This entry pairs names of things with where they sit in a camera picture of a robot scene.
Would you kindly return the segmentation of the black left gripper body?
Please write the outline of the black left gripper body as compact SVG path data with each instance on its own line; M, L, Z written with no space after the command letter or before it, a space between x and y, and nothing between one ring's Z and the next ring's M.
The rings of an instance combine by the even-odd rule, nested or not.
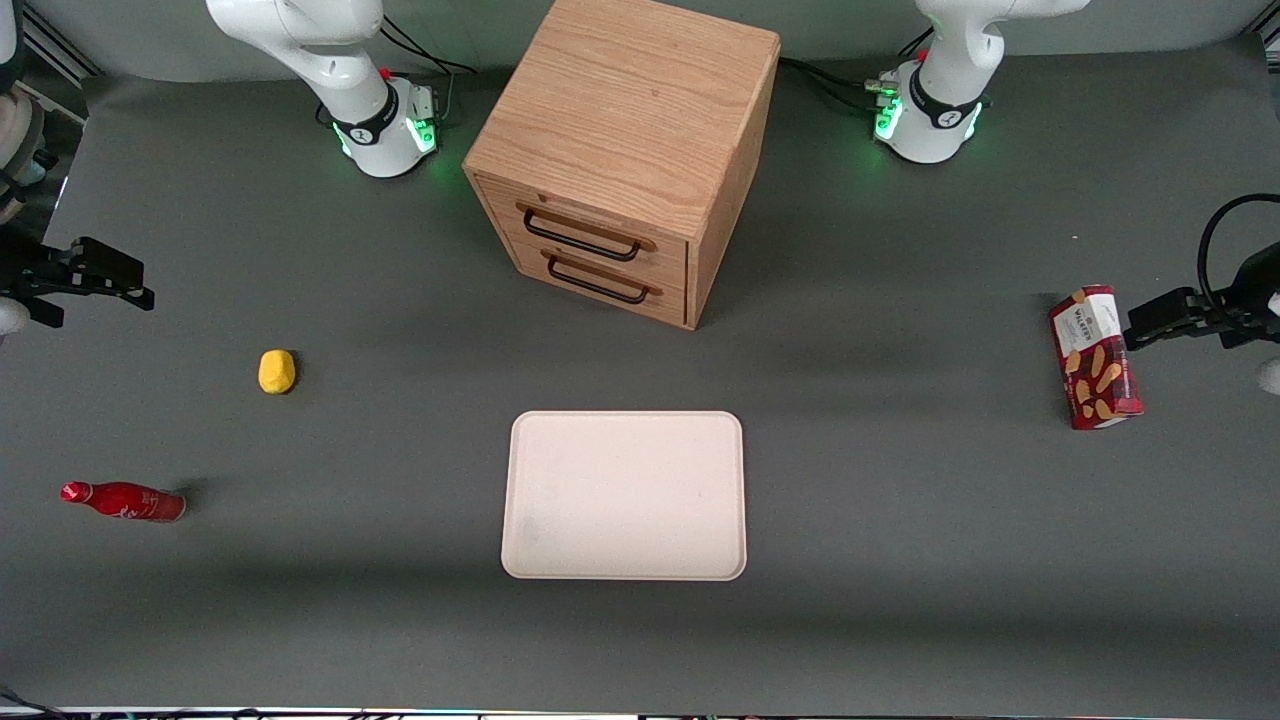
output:
M1276 323L1277 293L1279 243L1271 243L1249 255L1217 297L1242 323Z

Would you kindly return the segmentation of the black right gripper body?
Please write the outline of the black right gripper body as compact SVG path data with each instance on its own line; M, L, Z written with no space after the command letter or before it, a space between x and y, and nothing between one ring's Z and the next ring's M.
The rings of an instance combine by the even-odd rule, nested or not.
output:
M1 246L1 296L35 299L51 293L73 293L76 273L70 261L76 246L55 249L47 245Z

